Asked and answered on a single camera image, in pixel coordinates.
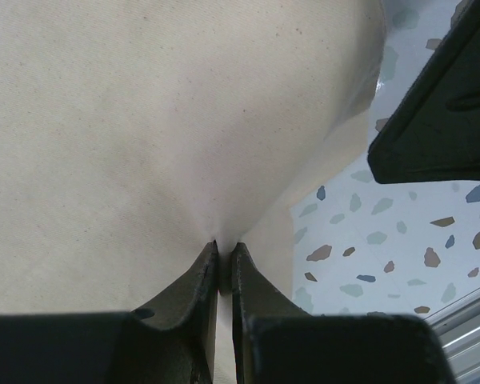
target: beige fabric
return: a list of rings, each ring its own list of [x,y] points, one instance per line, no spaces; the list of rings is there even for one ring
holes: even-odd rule
[[[0,1],[0,312],[129,310],[246,232],[288,294],[383,38],[378,0]]]

